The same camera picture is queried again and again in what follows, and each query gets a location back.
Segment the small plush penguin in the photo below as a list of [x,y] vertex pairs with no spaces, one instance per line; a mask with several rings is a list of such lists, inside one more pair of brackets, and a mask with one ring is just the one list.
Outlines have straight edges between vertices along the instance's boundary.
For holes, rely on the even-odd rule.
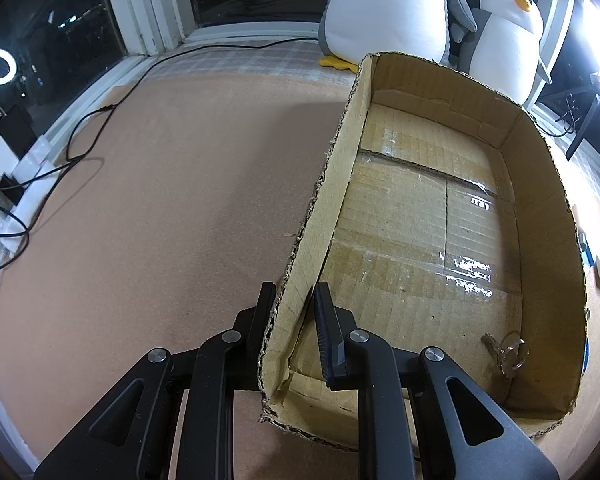
[[532,0],[480,0],[471,14],[474,32],[451,25],[451,38],[460,46],[458,70],[519,105],[535,78],[552,81],[540,57],[543,19]]

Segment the cardboard box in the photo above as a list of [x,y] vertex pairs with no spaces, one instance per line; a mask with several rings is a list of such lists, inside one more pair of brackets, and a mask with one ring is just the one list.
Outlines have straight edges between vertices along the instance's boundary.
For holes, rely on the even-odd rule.
[[[263,418],[355,448],[358,400],[326,387],[306,304],[321,281],[393,347],[449,352],[532,438],[576,405],[586,286],[562,179],[533,118],[456,70],[358,66],[266,329]],[[530,354],[507,379],[481,337],[512,330]]]

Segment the large plush penguin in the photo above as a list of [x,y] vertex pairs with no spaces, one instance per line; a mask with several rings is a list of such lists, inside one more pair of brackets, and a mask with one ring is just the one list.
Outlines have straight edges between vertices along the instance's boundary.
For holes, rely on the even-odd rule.
[[320,65],[355,73],[371,53],[400,52],[446,65],[450,42],[478,24],[467,0],[327,0]]

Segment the keys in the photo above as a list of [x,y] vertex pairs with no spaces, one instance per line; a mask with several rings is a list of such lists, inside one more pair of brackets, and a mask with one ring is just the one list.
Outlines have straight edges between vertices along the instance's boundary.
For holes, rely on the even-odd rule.
[[497,340],[490,334],[483,334],[481,341],[507,379],[512,379],[528,360],[530,346],[519,332],[512,330],[502,340]]

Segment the white power strip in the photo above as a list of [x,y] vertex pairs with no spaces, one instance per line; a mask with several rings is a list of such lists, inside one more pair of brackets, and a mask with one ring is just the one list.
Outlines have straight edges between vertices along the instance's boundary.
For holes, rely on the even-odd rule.
[[14,258],[29,244],[34,224],[61,168],[50,161],[52,146],[40,136],[18,156],[0,136],[0,248]]

